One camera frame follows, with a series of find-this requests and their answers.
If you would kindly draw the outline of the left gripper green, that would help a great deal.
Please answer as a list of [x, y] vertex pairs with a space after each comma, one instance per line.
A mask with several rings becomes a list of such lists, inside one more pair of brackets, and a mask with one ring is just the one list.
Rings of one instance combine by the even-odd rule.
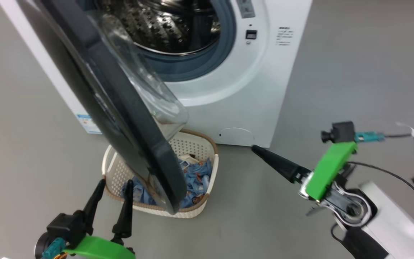
[[[98, 203], [105, 190], [106, 180], [101, 179], [84, 209], [82, 210], [82, 232], [93, 234], [93, 222]], [[78, 255], [86, 259], [135, 259], [136, 255], [124, 246], [124, 239], [132, 236], [133, 230], [133, 187], [128, 180], [123, 189], [123, 205], [117, 223], [113, 226], [112, 241], [96, 236], [86, 236], [75, 249], [64, 249], [70, 255]]]

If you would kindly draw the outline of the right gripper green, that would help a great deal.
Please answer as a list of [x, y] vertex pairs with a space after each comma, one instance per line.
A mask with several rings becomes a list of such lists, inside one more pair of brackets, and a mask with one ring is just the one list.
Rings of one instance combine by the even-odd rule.
[[254, 154], [287, 181], [301, 184], [299, 191], [301, 197], [317, 202], [324, 198], [335, 177], [357, 149], [358, 145], [355, 142], [333, 143], [311, 171], [261, 146], [251, 147]]

